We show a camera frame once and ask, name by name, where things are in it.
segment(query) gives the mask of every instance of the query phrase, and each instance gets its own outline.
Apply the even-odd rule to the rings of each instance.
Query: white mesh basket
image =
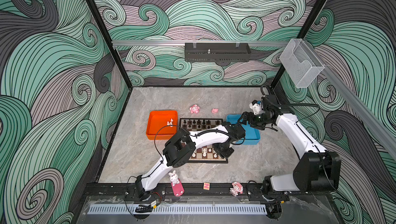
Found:
[[[324,69],[315,49],[303,39],[291,39],[280,61],[296,88],[307,88]]]

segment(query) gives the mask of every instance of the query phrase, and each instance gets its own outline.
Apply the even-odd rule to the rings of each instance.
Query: wave-patterned wallpaper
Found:
[[[314,0],[95,0],[114,40],[289,40]],[[252,48],[249,63],[186,63],[184,49],[118,47],[133,85],[270,83],[279,48]]]
[[[0,0],[1,223],[71,222],[127,93],[85,0]]]
[[[394,136],[395,6],[396,0],[327,0],[306,37]],[[323,75],[306,89],[296,89],[287,74],[281,83],[283,89],[276,92],[282,102],[317,103],[321,107],[321,112],[302,122],[319,142],[342,157],[339,192],[353,206],[337,198],[334,201],[345,223],[394,224],[396,162],[381,141],[371,136],[353,107]],[[316,110],[296,111],[302,118]]]

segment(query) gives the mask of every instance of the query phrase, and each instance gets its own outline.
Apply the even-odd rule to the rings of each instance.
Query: white bunny figurine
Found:
[[[175,184],[179,184],[179,177],[177,176],[176,171],[174,170],[173,172],[168,173],[168,175],[170,176],[169,179],[172,182],[172,186],[175,186]]]

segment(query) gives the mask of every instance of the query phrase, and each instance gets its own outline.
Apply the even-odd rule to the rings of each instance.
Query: blue container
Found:
[[[227,122],[230,122],[232,124],[237,123],[238,118],[240,118],[241,115],[239,114],[230,114],[227,115]],[[250,127],[250,125],[244,125],[242,124],[242,127],[245,129],[245,142],[242,145],[256,145],[257,143],[260,142],[260,132],[258,129]]]

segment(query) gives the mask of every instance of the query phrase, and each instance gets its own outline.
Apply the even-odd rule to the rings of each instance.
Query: orange tray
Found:
[[[173,119],[173,127],[162,127],[166,126],[167,122]],[[152,111],[148,117],[146,136],[149,140],[154,140],[155,134],[158,132],[156,140],[169,140],[174,134],[176,134],[177,128],[177,111],[166,110],[166,111]]]

